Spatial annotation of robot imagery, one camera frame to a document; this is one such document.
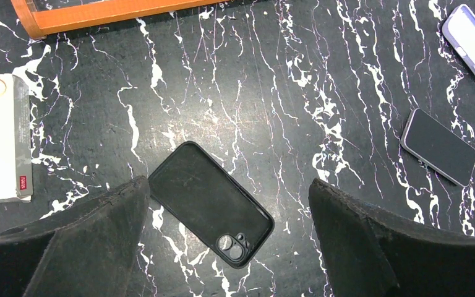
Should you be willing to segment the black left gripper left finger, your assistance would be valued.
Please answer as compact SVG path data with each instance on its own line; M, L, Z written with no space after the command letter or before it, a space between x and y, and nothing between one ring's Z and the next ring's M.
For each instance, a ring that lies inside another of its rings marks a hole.
M0 233L0 296L125 296L149 200L138 176Z

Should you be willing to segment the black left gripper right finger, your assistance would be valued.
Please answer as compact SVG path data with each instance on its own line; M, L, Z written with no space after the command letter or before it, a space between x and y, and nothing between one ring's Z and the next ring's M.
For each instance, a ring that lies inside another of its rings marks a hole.
M320 179L309 206L335 296L475 296L475 236L416 223Z

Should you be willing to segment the black phone case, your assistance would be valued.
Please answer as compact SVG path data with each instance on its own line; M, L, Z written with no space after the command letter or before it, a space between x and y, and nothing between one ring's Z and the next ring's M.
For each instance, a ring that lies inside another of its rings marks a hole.
M271 235L267 210L199 144L178 146L148 178L151 197L234 269Z

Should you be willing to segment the black screen smartphone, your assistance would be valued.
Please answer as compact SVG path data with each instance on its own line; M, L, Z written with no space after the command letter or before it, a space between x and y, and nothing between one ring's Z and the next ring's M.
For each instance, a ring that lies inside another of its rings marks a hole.
M420 108L410 112L400 144L452 183L461 187L469 185L475 148Z

